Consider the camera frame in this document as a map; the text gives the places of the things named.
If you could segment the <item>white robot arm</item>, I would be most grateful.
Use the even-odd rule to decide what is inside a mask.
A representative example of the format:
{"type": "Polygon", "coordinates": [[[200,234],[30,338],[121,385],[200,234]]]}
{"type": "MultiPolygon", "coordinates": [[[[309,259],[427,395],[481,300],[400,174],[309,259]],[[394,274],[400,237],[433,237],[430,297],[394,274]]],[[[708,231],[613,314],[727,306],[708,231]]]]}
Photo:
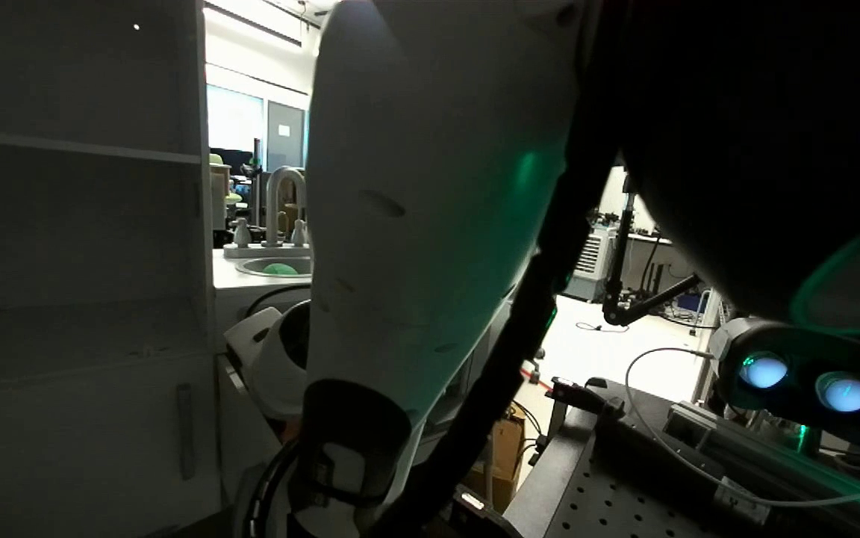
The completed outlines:
{"type": "Polygon", "coordinates": [[[742,310],[860,338],[860,0],[339,0],[303,430],[267,488],[422,525],[510,403],[613,171],[742,310]]]}

